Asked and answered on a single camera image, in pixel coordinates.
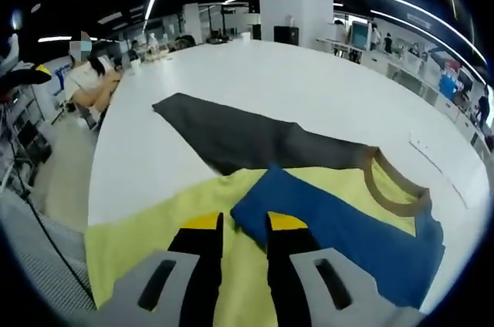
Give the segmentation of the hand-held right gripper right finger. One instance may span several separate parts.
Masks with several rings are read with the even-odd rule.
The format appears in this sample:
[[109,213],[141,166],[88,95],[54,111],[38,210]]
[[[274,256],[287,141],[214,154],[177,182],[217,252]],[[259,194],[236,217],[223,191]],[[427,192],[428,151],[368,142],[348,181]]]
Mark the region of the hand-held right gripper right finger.
[[333,248],[321,248],[300,219],[266,215],[267,279],[281,326],[387,326],[390,303],[374,278]]

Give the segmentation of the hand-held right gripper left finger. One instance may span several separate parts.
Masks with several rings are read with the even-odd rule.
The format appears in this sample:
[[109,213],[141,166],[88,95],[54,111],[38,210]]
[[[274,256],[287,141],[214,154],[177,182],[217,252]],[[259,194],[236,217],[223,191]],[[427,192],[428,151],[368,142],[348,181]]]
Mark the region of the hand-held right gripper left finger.
[[154,251],[116,280],[118,326],[212,326],[222,282],[224,214],[197,217],[166,251]]

